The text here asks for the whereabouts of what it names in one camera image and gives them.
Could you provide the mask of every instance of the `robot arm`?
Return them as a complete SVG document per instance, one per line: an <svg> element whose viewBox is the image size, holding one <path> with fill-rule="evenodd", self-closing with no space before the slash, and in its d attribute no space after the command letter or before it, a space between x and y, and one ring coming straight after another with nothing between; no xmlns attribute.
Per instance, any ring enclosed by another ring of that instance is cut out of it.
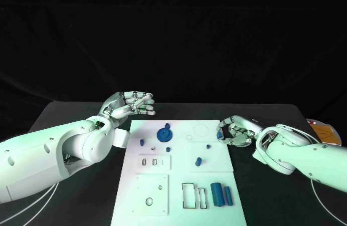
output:
<svg viewBox="0 0 347 226"><path fill-rule="evenodd" d="M27 133L0 143L0 203L20 199L99 162L111 146L125 147L128 132L117 129L128 115L153 115L153 95L115 93L96 116ZM68 162L63 153L73 156Z"/></svg>
<svg viewBox="0 0 347 226"><path fill-rule="evenodd" d="M225 120L216 127L218 132L224 124ZM299 130L282 124L260 128L256 121L240 116L229 118L228 130L234 138L224 139L221 133L216 133L218 140L229 145L247 146L248 140L254 138L253 157L271 169L286 175L297 169L309 179L347 192L347 148L323 143L312 144Z"/></svg>

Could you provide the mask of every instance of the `cable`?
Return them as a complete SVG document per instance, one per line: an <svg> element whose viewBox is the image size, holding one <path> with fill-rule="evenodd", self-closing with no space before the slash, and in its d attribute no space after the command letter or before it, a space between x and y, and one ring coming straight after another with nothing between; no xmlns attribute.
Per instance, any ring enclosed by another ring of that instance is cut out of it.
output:
<svg viewBox="0 0 347 226"><path fill-rule="evenodd" d="M312 143L312 140L310 140L310 139L313 139L313 141L315 141L316 143L319 143L319 141L318 141L308 133L299 131L296 128L292 128L292 127L287 127L287 128L296 130L296 131L308 138L308 140L310 141L310 143ZM319 200L319 197L318 197L318 195L316 195L316 191L315 191L315 189L313 189L313 180L312 180L312 179L310 179L310 185L312 185L312 190L313 190L312 192L313 192L313 194L315 194L315 197L316 197L316 199L318 199L318 201L319 201L323 209L325 209L326 212L331 214L331 216L339 221L339 223L342 223L342 224L347 226L347 223L344 223L344 222L338 219L338 217L329 212L329 210L325 208L323 203L322 203L322 201Z"/></svg>
<svg viewBox="0 0 347 226"><path fill-rule="evenodd" d="M312 179L310 179L310 185L312 185L312 190L313 190L312 192L313 192L313 194L315 194L315 196L316 196L316 199L318 199L318 201L319 201L323 209L325 209L326 212L331 214L331 216L339 221L339 223L342 223L342 224L347 226L347 223L344 223L344 222L336 218L336 216L328 211L328 209L325 208L323 203L321 202L319 197L318 197L318 195L316 195L316 191L315 191L315 189L313 189L313 181L312 181Z"/></svg>
<svg viewBox="0 0 347 226"><path fill-rule="evenodd" d="M43 210L43 208L44 208L44 206L46 206L46 204L47 204L47 202L49 202L49 200L50 200L50 198L52 198L52 196L53 196L53 194L55 194L55 192L56 192L55 190L52 191L50 197L49 197L47 201L44 202L44 205L43 205L43 207L40 208L39 212L34 214L34 216L30 218L30 220L26 222L26 224L24 224L23 226L26 226L26 225L30 223L30 221L34 219L34 217L37 216L37 214L39 214L40 211Z"/></svg>
<svg viewBox="0 0 347 226"><path fill-rule="evenodd" d="M10 216L5 220L2 220L2 221L0 222L0 224L2 224L2 223L7 222L10 219L13 219L17 215L20 215L20 214L42 200L42 198L43 198L43 197L46 196L46 194L50 192L53 186L52 186L50 189L44 192L44 194L40 196L40 198L39 198L20 212L17 212L13 216Z"/></svg>

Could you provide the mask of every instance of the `robotic hand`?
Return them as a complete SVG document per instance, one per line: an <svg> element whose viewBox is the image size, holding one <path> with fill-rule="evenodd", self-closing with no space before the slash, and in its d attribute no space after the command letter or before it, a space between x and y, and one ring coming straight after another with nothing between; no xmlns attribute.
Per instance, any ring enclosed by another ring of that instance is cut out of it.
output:
<svg viewBox="0 0 347 226"><path fill-rule="evenodd" d="M231 138L222 136L225 125ZM347 148L319 143L305 132L282 124L264 128L256 120L237 115L218 124L216 139L237 147L248 146L254 139L253 157L271 169L289 175L297 168L309 179L347 192Z"/></svg>
<svg viewBox="0 0 347 226"><path fill-rule="evenodd" d="M117 92L96 116L0 143L0 203L30 196L99 162L112 145L125 148L130 133L117 127L130 115L154 115L151 97Z"/></svg>

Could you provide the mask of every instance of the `black table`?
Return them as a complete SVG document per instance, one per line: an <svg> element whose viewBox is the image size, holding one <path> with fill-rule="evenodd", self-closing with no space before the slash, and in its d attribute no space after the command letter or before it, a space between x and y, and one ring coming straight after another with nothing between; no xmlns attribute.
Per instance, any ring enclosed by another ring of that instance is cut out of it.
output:
<svg viewBox="0 0 347 226"><path fill-rule="evenodd" d="M96 102L49 103L30 132L86 119L98 113L99 107L101 103ZM130 129L131 119L222 120L237 114L257 119L267 126L282 123L315 135L293 105L156 103L154 110L154 116L131 116L120 128ZM315 198L308 178L297 170L292 175L277 173L253 159L253 151L254 145L245 148L228 146L247 226L341 225ZM105 159L59 183L55 195L29 225L111 224L124 152L124 149L111 147ZM313 184L325 206L335 216L347 221L344 214L347 193L319 183ZM0 221L17 213L43 193L44 191L0 204ZM47 197L2 226L21 226L36 214Z"/></svg>

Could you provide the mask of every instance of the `black backdrop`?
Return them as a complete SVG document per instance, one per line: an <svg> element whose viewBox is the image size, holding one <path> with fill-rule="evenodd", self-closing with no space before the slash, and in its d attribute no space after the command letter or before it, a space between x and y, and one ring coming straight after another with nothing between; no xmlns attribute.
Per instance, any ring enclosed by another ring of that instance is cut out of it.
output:
<svg viewBox="0 0 347 226"><path fill-rule="evenodd" d="M52 100L131 90L290 103L344 139L345 1L0 0L1 139Z"/></svg>

